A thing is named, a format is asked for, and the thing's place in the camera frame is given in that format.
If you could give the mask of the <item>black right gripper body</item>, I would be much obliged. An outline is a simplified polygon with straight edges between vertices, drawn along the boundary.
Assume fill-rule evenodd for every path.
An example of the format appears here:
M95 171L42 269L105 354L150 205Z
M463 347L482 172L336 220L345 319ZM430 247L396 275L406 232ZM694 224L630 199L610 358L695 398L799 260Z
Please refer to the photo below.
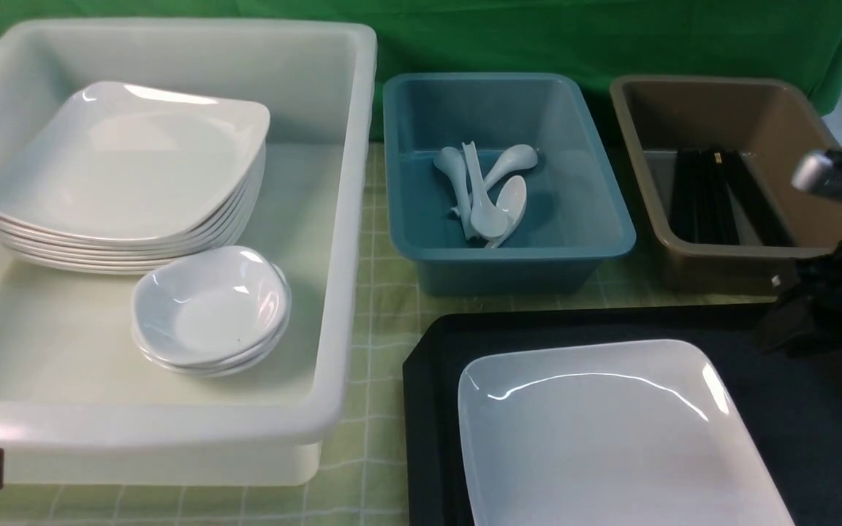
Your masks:
M842 205L842 150L813 150L792 186ZM795 259L776 274L775 302L753 332L765 353L791 357L842 349L842 239L832 252Z

